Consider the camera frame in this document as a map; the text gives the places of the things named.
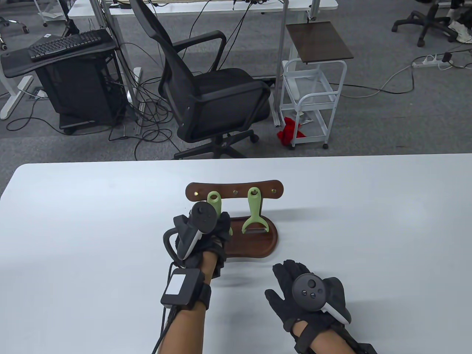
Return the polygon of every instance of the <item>chair armrest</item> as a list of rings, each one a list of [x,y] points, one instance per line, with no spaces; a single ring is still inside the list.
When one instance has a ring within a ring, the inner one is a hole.
[[[191,47],[196,44],[212,41],[214,39],[221,39],[221,43],[219,45],[218,53],[216,55],[215,61],[213,62],[213,65],[211,66],[211,71],[214,71],[217,69],[217,66],[219,64],[219,60],[221,59],[221,55],[223,54],[223,50],[226,46],[226,36],[223,32],[221,31],[213,31],[213,32],[208,32],[196,37],[184,39],[183,41],[178,41],[174,44],[174,49],[178,52]]]
[[[270,93],[270,88],[267,86],[266,83],[262,81],[253,81],[247,84],[241,84],[238,86],[230,87],[227,89],[205,93],[201,95],[199,98],[196,98],[198,102],[205,103],[215,100],[221,100],[224,98],[229,98],[231,96],[236,96],[242,93],[247,93],[251,91],[267,91]]]

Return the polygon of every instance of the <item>vr controller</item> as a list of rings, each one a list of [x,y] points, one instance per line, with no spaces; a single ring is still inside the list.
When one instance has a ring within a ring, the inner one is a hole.
[[[295,302],[306,311],[321,310],[344,325],[351,323],[343,284],[338,278],[321,279],[313,273],[302,274],[293,283],[292,295]]]
[[[197,202],[190,210],[188,217],[179,215],[174,217],[175,228],[164,234],[164,246],[172,259],[180,263],[190,256],[198,240],[203,234],[210,233],[216,226],[218,216],[215,208],[207,202]],[[179,238],[177,254],[170,245],[170,237],[177,234]]]

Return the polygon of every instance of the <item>vegetable peeler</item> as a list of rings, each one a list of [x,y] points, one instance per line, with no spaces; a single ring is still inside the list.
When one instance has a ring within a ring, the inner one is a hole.
[[[267,224],[266,220],[264,220],[261,217],[262,195],[261,195],[260,189],[257,187],[249,188],[249,191],[247,192],[247,200],[249,202],[249,210],[251,211],[251,216],[243,224],[243,229],[242,229],[243,234],[245,234],[246,232],[249,232],[249,233],[259,233],[263,231],[269,232],[269,225]],[[260,223],[264,225],[264,228],[247,229],[247,227],[253,223]]]

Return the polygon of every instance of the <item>black glove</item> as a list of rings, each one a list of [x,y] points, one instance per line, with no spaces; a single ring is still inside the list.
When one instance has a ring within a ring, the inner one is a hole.
[[[209,234],[204,234],[196,243],[192,253],[182,261],[185,268],[199,268],[203,260],[203,252],[213,252],[218,256],[215,271],[212,278],[220,276],[221,268],[225,266],[226,253],[225,244],[230,240],[229,228],[231,219],[227,212],[222,212],[218,218],[215,228]],[[176,238],[176,248],[179,244],[179,238]]]
[[[327,312],[308,312],[303,310],[295,302],[292,295],[292,285],[295,279],[300,275],[310,273],[306,266],[301,263],[296,263],[293,260],[286,260],[283,265],[280,263],[274,265],[272,270],[274,271],[274,275],[282,289],[285,300],[282,300],[272,289],[266,290],[265,296],[276,315],[282,320],[284,330],[290,332],[296,341],[297,338],[292,332],[294,324],[299,321],[306,321],[308,323],[307,328],[303,331],[300,339],[297,341],[297,345],[295,346],[297,352],[304,353],[310,346],[310,343],[321,332],[328,330],[331,325],[337,322],[337,320]]]

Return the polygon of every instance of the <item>hand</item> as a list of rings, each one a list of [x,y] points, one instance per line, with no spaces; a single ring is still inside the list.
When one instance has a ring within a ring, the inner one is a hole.
[[[214,267],[212,278],[220,276],[220,270],[224,267],[226,261],[225,244],[230,240],[229,228],[231,219],[227,212],[222,212],[216,227],[212,232],[204,234],[196,243],[192,253],[183,261],[186,268],[200,268],[208,255],[204,257],[204,253],[211,252],[217,256],[216,266]]]
[[[276,315],[282,320],[285,331],[290,332],[294,337],[300,336],[306,325],[300,323],[300,325],[297,325],[295,329],[294,325],[298,322],[304,321],[315,331],[316,335],[318,335],[337,322],[334,317],[327,312],[308,312],[302,309],[295,302],[292,295],[292,285],[295,279],[300,275],[310,273],[306,266],[301,263],[296,263],[293,260],[287,260],[284,261],[284,264],[278,263],[274,265],[272,270],[277,278],[285,299],[282,300],[272,289],[266,290],[265,296]]]

